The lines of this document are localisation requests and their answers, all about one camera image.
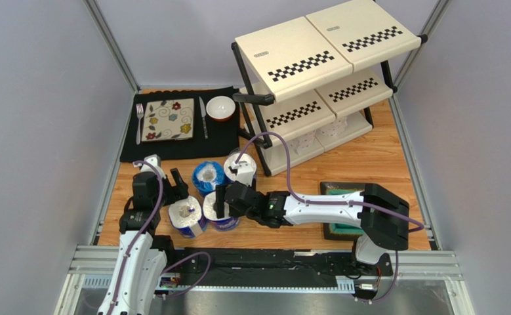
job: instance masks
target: black mat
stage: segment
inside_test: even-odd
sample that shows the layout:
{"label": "black mat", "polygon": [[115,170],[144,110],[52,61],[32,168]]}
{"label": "black mat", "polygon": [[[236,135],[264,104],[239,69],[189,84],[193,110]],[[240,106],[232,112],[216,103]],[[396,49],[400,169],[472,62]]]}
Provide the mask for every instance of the black mat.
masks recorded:
{"label": "black mat", "polygon": [[[129,122],[129,128],[127,129],[127,135],[125,136],[125,142],[119,160],[121,162],[133,162],[138,159],[144,159],[146,156],[152,154],[157,154],[161,159],[213,158],[216,156],[228,155],[233,149],[239,146],[237,137],[237,130],[239,129],[239,106],[236,103],[234,116],[228,121],[217,122],[207,115],[205,119],[207,120],[209,139],[205,140],[201,110],[199,108],[199,96],[203,98],[206,105],[213,97],[222,95],[231,98],[236,92],[237,89],[227,87],[218,90],[168,91],[136,95],[131,108],[131,121]],[[183,98],[192,98],[195,100],[195,121],[192,139],[141,142],[139,145],[135,144],[138,123],[135,104],[142,103],[146,106],[148,102]]]}

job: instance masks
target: checkered pattern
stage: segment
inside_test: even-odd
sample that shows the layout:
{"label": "checkered pattern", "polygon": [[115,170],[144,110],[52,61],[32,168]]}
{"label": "checkered pattern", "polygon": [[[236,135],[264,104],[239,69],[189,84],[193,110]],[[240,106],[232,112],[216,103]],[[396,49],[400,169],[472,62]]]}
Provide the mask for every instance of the checkered pattern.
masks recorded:
{"label": "checkered pattern", "polygon": [[362,48],[374,45],[375,43],[380,43],[402,33],[402,31],[397,30],[397,26],[392,26],[391,28],[378,31],[375,34],[371,34],[370,36],[366,36],[362,39],[356,39],[356,41],[351,41],[348,44],[342,44],[342,46],[345,47],[349,53],[352,53],[353,51],[358,51]]}
{"label": "checkered pattern", "polygon": [[344,100],[345,98],[349,98],[352,95],[356,95],[360,92],[366,91],[367,89],[371,89],[372,87],[378,85],[372,77],[364,80],[358,84],[352,85],[351,87],[347,87],[346,89],[342,89],[339,92],[335,92],[334,94],[329,94],[329,97],[333,99],[333,102],[338,102],[339,100]]}
{"label": "checkered pattern", "polygon": [[317,54],[314,57],[309,57],[307,60],[300,60],[298,63],[292,64],[292,66],[286,66],[284,69],[277,69],[275,72],[269,72],[268,75],[273,77],[273,81],[279,81],[280,79],[286,79],[289,76],[309,70],[312,67],[317,67],[320,64],[326,63],[328,60],[334,60],[335,58],[329,54],[329,51],[324,51],[323,54]]}
{"label": "checkered pattern", "polygon": [[296,108],[292,112],[286,112],[285,114],[280,114],[279,116],[275,116],[272,119],[267,119],[267,123],[269,123],[269,128],[273,129],[274,127],[288,123],[292,120],[296,120],[296,118],[301,118],[303,116],[309,115],[310,113],[320,109],[321,106],[317,105],[317,102],[314,101],[311,104],[306,104]]}

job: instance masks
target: gray wall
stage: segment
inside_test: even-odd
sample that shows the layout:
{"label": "gray wall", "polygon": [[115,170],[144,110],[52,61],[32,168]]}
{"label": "gray wall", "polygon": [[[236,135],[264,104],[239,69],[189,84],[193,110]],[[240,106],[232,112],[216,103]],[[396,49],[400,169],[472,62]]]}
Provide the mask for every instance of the gray wall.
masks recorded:
{"label": "gray wall", "polygon": [[0,1],[0,314],[52,314],[132,92],[82,0]]}
{"label": "gray wall", "polygon": [[[139,85],[243,85],[234,38],[346,0],[98,0]],[[377,1],[419,34],[436,0]],[[404,56],[394,58],[396,74]]]}
{"label": "gray wall", "polygon": [[398,97],[476,314],[511,314],[511,1],[453,1]]}

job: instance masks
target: floral plate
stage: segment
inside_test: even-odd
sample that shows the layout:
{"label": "floral plate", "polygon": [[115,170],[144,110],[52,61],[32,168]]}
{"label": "floral plate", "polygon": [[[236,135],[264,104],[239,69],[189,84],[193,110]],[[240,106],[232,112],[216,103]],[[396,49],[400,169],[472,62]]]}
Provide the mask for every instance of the floral plate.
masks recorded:
{"label": "floral plate", "polygon": [[194,104],[192,98],[147,103],[142,128],[142,141],[193,138]]}

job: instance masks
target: bowl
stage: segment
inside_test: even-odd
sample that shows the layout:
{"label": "bowl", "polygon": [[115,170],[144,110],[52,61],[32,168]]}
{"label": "bowl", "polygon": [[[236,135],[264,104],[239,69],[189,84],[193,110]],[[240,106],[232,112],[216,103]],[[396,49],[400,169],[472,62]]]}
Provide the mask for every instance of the bowl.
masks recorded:
{"label": "bowl", "polygon": [[216,121],[227,121],[235,112],[235,103],[230,97],[217,96],[207,103],[207,114]]}

